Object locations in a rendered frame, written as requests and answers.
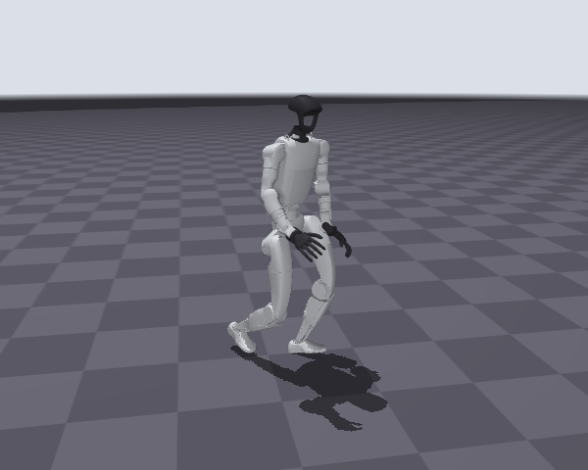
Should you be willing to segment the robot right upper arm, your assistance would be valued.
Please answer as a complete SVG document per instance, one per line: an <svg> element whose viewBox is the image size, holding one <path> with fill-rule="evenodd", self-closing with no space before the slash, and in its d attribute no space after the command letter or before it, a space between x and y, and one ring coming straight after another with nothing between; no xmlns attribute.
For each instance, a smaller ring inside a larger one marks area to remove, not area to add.
<svg viewBox="0 0 588 470"><path fill-rule="evenodd" d="M273 189L273 185L278 177L279 165L285 158L285 143L279 142L266 146L263 150L262 156L264 165L261 185L261 199L264 201L263 194L267 189ZM278 192L276 192L276 194L279 201L280 196Z"/></svg>

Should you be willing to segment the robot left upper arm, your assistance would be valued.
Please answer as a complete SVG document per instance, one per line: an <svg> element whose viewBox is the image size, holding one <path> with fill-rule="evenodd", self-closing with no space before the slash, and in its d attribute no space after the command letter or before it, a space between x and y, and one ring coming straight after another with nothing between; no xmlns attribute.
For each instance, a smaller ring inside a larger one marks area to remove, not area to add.
<svg viewBox="0 0 588 470"><path fill-rule="evenodd" d="M314 182L314 191L316 195L326 195L329 193L328 190L328 154L330 146L327 141L317 139L320 144L320 152L318 157L318 165L316 169L317 181Z"/></svg>

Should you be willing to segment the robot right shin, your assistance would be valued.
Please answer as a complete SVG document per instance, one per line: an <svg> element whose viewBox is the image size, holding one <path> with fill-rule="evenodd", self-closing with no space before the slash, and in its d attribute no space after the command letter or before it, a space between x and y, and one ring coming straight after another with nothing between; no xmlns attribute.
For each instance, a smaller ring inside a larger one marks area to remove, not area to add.
<svg viewBox="0 0 588 470"><path fill-rule="evenodd" d="M263 308L260 308L253 313L250 313L248 318L244 321L234 325L235 332L257 332L262 330L267 330L273 327L277 327L280 325L271 324L275 321L276 317L274 315L272 305L266 305ZM242 331L237 331L238 329Z"/></svg>

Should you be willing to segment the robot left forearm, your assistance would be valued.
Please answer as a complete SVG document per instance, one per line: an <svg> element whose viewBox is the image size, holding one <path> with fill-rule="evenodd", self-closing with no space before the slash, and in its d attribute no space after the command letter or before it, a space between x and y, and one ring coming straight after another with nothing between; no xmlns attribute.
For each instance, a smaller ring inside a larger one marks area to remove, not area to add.
<svg viewBox="0 0 588 470"><path fill-rule="evenodd" d="M327 180L328 181L328 180ZM319 212L319 219L320 219L320 230L327 234L326 231L322 229L322 224L324 222L328 222L331 226L333 226L332 220L332 208L331 208L331 190L330 190L330 183L328 181L328 190L329 193L327 196L321 196L318 198L318 212Z"/></svg>

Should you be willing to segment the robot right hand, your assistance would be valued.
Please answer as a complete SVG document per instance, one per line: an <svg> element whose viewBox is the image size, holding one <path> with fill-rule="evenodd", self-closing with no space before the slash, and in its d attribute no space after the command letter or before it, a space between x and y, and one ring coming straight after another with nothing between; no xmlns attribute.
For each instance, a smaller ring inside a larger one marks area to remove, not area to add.
<svg viewBox="0 0 588 470"><path fill-rule="evenodd" d="M298 228L296 228L296 227L294 227L294 228L296 230L294 230L291 233L290 238L285 235L287 240L289 240L291 243L295 244L296 249L299 250L305 256L305 258L307 258L310 262L313 262L313 261L305 253L304 249L308 253L310 253L315 259L318 259L318 257L308 248L308 246L310 246L312 249L314 249L317 253L319 253L322 256L322 253L313 244L311 244L313 242L314 244L318 245L323 250L325 250L325 247L321 243L319 243L315 239L311 238L311 237L317 237L319 239L322 239L322 236L320 236L317 233L311 233L311 232L310 233L306 233L306 232L303 233Z"/></svg>

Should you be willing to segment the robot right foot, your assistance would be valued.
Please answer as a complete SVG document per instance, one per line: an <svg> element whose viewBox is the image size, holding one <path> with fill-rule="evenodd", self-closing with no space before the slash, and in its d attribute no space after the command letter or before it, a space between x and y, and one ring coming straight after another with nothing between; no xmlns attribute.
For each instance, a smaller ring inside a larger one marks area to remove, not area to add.
<svg viewBox="0 0 588 470"><path fill-rule="evenodd" d="M235 332L234 325L238 324L237 322L231 322L228 325L227 332L228 334L234 339L236 345L245 353L253 353L256 350L256 345L253 340L248 336L247 332ZM242 329L244 330L244 329ZM242 331L238 329L237 331Z"/></svg>

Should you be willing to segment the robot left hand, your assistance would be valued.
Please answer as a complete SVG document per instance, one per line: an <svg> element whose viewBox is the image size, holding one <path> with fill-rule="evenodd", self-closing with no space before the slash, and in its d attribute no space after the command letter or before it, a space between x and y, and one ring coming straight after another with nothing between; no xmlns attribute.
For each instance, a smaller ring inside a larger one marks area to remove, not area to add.
<svg viewBox="0 0 588 470"><path fill-rule="evenodd" d="M324 231L326 231L328 236L334 236L337 240L339 240L340 247L343 247L343 245L346 247L345 257L347 256L348 258L351 255L352 249L346 242L345 237L338 230L336 230L337 227L331 226L328 222L324 222L321 227Z"/></svg>

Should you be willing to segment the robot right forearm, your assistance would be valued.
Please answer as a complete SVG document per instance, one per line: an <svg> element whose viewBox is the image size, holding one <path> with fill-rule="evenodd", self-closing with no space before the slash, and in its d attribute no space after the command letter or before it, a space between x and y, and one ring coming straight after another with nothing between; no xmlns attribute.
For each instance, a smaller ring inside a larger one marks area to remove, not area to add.
<svg viewBox="0 0 588 470"><path fill-rule="evenodd" d="M267 189L263 194L265 208L273 223L277 224L277 230L290 238L291 233L296 230L287 220L284 207L278 202L277 194L273 189Z"/></svg>

